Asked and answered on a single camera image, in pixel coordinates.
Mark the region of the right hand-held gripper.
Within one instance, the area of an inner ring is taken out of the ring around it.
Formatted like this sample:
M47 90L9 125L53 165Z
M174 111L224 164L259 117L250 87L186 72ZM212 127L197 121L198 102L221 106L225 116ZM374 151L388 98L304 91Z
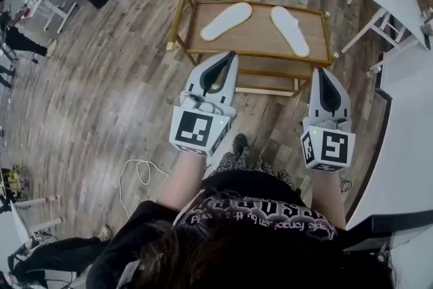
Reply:
M332 115L339 119L327 119ZM316 68L311 80L309 116L302 121L300 136L308 170L338 172L350 166L355 148L351 132L350 98L340 81L328 70Z

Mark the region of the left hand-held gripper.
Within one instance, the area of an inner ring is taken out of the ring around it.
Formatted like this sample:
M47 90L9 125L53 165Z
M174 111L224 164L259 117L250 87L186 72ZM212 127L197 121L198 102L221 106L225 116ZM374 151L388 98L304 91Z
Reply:
M178 150L208 158L214 155L236 117L230 105L238 68L236 52L226 51L210 56L191 71L181 104L173 108L170 126L169 141Z

